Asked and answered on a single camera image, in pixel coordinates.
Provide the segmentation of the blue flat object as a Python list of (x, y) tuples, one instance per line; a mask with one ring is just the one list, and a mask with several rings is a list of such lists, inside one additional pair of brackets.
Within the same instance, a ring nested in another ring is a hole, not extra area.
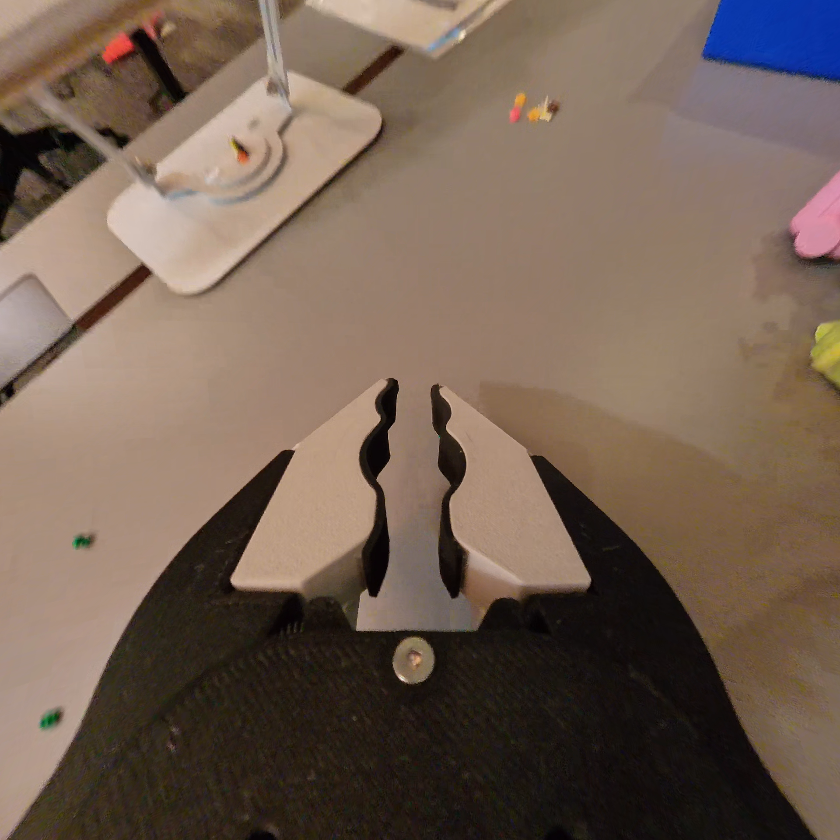
[(702, 56), (839, 81), (839, 2), (720, 1)]

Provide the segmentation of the white panel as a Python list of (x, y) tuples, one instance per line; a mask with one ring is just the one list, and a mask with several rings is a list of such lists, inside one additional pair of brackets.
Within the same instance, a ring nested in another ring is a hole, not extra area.
[(436, 59), (460, 45), (509, 1), (307, 1), (306, 5)]

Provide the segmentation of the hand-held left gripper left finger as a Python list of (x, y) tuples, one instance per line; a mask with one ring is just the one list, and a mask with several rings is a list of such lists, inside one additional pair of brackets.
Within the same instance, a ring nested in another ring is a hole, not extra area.
[(310, 601), (378, 596), (390, 539), (378, 478), (391, 457), (398, 382), (379, 380), (293, 449), (230, 583)]

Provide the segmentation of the light wooden board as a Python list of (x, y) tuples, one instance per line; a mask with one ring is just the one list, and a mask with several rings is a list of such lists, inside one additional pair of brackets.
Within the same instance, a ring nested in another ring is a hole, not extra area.
[(66, 74), (116, 34), (142, 25), (158, 1), (2, 1), (1, 103)]

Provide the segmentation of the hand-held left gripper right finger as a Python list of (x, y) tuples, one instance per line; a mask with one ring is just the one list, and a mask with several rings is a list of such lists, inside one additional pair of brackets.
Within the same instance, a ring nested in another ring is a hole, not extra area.
[(529, 451), (446, 386), (431, 391), (442, 500), (438, 564), (473, 610), (586, 592), (589, 571)]

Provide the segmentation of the lime green soft toy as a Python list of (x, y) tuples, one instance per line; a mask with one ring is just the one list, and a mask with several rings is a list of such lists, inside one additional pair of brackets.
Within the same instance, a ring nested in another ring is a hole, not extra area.
[(823, 322), (815, 330), (811, 349), (811, 367), (839, 391), (838, 320)]

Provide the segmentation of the pink soft toy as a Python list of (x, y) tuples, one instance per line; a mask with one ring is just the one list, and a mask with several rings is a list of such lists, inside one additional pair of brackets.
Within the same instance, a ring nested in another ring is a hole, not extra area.
[(789, 232), (798, 257), (839, 261), (839, 173), (793, 216)]

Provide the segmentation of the round shallow dish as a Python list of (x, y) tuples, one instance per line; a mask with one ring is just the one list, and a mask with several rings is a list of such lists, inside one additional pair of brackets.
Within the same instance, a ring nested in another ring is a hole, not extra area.
[[(237, 163), (228, 141), (231, 136), (250, 151), (246, 165)], [(278, 131), (257, 119), (233, 128), (208, 127), (159, 165), (155, 184), (170, 200), (200, 196), (219, 205), (242, 203), (262, 192), (276, 177), (284, 154)]]

